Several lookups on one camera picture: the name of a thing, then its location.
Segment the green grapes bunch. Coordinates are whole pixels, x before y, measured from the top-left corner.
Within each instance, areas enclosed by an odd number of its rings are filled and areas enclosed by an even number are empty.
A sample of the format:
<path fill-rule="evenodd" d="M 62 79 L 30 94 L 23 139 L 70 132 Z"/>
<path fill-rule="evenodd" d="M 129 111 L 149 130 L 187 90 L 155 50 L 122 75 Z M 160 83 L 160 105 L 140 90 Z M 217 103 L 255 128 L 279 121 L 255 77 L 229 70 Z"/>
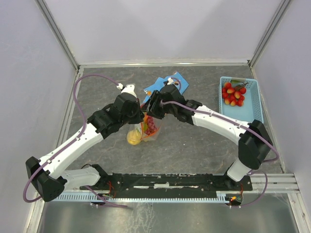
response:
<path fill-rule="evenodd" d="M 148 122 L 147 122 L 147 121 L 144 121 L 144 122 L 143 122 L 143 127 L 142 127 L 142 129 L 143 129 L 143 132 L 145 132 L 145 131 L 148 130 Z"/>

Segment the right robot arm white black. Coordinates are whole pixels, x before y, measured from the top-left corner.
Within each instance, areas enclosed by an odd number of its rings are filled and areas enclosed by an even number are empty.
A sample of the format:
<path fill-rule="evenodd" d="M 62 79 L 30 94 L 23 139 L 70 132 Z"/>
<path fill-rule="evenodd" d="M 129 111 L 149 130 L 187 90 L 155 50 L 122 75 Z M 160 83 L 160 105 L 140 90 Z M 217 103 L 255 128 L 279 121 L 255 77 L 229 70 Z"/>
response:
<path fill-rule="evenodd" d="M 173 115 L 181 122 L 211 130 L 234 142 L 238 146 L 238 158 L 223 177 L 223 184 L 229 190 L 238 187 L 244 176 L 258 170 L 274 148 L 261 121 L 246 122 L 224 116 L 198 101 L 185 99 L 173 84 L 155 90 L 142 110 L 157 119 Z"/>

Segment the purple grapes bunch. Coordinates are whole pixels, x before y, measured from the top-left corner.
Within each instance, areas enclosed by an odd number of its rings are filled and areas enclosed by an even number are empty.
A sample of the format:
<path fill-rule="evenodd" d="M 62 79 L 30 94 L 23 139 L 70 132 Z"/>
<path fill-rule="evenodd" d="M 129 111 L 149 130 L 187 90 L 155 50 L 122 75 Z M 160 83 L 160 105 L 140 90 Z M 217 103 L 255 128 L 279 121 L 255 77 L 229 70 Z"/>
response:
<path fill-rule="evenodd" d="M 151 135 L 156 132 L 156 125 L 154 119 L 151 116 L 147 116 L 146 121 L 148 122 L 148 130 L 145 131 L 147 135 Z"/>

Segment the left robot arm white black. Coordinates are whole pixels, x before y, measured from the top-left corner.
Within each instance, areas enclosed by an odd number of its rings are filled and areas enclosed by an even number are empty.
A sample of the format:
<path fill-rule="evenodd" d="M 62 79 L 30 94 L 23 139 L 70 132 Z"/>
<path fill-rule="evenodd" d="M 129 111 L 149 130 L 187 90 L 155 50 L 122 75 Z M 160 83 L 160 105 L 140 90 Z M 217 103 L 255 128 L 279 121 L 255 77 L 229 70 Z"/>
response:
<path fill-rule="evenodd" d="M 68 166 L 89 148 L 118 132 L 123 125 L 141 123 L 143 118 L 135 95 L 126 92 L 117 95 L 113 103 L 94 112 L 76 134 L 54 151 L 40 159 L 30 157 L 26 161 L 29 179 L 26 185 L 33 185 L 45 202 L 54 200 L 68 188 L 105 188 L 107 177 L 98 165 L 79 170 L 68 170 Z"/>

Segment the clear zip bag orange zipper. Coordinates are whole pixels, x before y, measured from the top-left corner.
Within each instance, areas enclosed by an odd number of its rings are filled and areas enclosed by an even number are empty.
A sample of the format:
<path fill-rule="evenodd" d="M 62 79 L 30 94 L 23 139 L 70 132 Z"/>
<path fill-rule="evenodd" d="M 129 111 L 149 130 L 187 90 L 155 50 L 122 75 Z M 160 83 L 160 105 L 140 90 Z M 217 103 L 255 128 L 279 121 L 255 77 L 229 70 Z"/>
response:
<path fill-rule="evenodd" d="M 160 133 L 162 120 L 144 114 L 143 121 L 135 124 L 129 132 L 129 142 L 138 145 L 140 142 L 155 141 Z"/>

